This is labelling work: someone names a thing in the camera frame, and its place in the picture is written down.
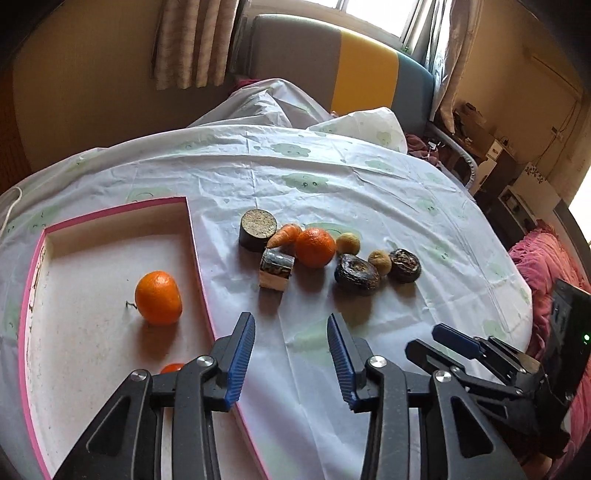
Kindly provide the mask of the window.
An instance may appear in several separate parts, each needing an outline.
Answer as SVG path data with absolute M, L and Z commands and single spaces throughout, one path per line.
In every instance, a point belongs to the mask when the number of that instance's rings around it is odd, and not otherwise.
M 419 0 L 311 0 L 403 38 L 408 32 Z

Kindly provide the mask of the beige curtain right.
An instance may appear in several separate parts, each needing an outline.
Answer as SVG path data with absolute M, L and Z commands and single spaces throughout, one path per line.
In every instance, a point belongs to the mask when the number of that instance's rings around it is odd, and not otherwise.
M 472 53 L 483 1 L 437 1 L 428 45 L 427 66 L 435 80 L 430 118 L 455 132 L 454 107 Z

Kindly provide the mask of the white green patterned tablecloth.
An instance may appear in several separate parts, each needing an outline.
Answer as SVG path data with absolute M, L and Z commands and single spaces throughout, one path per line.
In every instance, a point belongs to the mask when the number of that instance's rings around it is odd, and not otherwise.
M 281 293 L 259 287 L 259 257 L 229 284 L 256 275 L 256 344 L 235 412 L 217 426 L 228 479 L 254 460 L 269 479 L 355 479 L 369 419 L 342 401 L 325 328 L 339 312 L 373 350 L 410 368 L 408 342 L 449 324 L 525 348 L 531 293 L 476 203 L 428 163 L 322 132 L 254 126 L 181 129 L 66 158 L 3 194 L 1 217 L 1 446 L 26 479 L 43 477 L 27 432 L 19 381 L 21 311 L 42 231 L 150 198 L 226 198 L 281 224 L 352 232 L 362 250 L 404 248 L 422 264 L 411 285 L 349 295 L 334 270 L 294 269 Z

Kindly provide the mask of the white green pillow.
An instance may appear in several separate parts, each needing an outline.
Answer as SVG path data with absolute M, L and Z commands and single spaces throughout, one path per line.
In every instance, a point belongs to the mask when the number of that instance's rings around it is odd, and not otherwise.
M 387 107 L 355 111 L 308 127 L 308 130 L 351 137 L 394 152 L 408 153 L 405 132 L 397 116 Z

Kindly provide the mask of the large dark dried fruit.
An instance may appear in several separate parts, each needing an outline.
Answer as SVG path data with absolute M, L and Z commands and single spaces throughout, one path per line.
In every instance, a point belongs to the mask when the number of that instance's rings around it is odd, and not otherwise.
M 334 276 L 338 286 L 353 295 L 372 295 L 381 283 L 377 268 L 353 254 L 339 256 Z

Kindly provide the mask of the dark round wood block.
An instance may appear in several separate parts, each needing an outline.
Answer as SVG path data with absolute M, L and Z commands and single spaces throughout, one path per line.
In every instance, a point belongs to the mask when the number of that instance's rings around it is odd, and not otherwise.
M 277 222 L 273 214 L 263 209 L 250 209 L 240 219 L 238 243 L 246 250 L 263 253 L 276 231 Z

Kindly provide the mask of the brown longan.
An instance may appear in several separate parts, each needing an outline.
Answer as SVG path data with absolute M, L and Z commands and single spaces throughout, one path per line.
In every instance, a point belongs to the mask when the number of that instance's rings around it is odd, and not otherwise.
M 387 276 L 391 272 L 392 260 L 387 251 L 375 250 L 370 252 L 368 262 L 376 268 L 381 277 Z

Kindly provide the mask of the small dark dried fruit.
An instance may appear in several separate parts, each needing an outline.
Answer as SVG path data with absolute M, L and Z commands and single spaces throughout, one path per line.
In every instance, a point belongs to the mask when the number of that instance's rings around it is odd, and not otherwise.
M 419 258 L 406 249 L 397 249 L 389 253 L 391 270 L 389 277 L 401 284 L 415 282 L 422 273 L 422 265 Z

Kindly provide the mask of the small red tomato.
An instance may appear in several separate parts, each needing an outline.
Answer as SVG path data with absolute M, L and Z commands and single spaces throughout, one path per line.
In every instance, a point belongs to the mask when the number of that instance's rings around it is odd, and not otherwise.
M 166 366 L 164 366 L 160 373 L 161 374 L 166 374 L 166 373 L 174 373 L 174 372 L 178 372 L 179 370 L 182 369 L 182 367 L 184 366 L 183 363 L 171 363 L 168 364 Z

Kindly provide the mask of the cardboard boxes clutter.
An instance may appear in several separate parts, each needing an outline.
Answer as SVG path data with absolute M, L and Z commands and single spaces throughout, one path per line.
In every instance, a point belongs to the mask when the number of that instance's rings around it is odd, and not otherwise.
M 494 233 L 509 250 L 533 231 L 543 213 L 526 202 L 526 165 L 520 164 L 497 138 L 478 123 L 476 111 L 465 107 L 454 111 L 455 132 L 464 149 L 477 163 L 470 193 L 489 221 Z

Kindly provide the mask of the pink white shallow box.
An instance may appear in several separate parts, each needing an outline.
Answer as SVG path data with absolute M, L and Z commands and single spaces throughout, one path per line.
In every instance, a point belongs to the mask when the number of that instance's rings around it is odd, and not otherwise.
M 27 432 L 44 478 L 133 370 L 159 372 L 204 354 L 256 308 L 256 275 L 238 279 L 243 208 L 226 198 L 150 198 L 42 231 L 21 311 L 19 381 Z M 176 281 L 177 323 L 154 327 L 134 307 L 147 273 Z

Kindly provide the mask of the small orange carrot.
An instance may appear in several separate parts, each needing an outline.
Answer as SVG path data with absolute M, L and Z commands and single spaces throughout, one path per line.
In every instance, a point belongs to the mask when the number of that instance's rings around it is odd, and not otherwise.
M 267 249 L 274 249 L 283 247 L 286 245 L 294 244 L 297 241 L 297 237 L 301 235 L 301 227 L 297 224 L 286 224 L 283 227 L 280 227 L 273 236 L 270 237 L 270 240 L 266 243 Z

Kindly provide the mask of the large orange with stem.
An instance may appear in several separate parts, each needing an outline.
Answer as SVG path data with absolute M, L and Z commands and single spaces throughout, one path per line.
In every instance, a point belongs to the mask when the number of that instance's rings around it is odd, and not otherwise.
M 164 271 L 152 271 L 137 283 L 134 301 L 125 302 L 153 327 L 176 324 L 182 314 L 182 299 L 175 279 Z

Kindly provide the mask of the orange mandarin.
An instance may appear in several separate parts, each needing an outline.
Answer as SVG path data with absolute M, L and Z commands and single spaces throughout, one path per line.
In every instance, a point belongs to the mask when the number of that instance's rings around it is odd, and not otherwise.
M 324 229 L 305 229 L 294 242 L 295 258 L 305 267 L 320 269 L 328 265 L 335 256 L 335 240 Z

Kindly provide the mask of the small bark wood block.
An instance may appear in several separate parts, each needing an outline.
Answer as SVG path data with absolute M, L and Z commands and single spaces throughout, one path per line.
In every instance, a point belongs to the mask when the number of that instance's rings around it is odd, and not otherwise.
M 279 250 L 266 249 L 259 263 L 259 286 L 283 292 L 294 269 L 293 256 Z

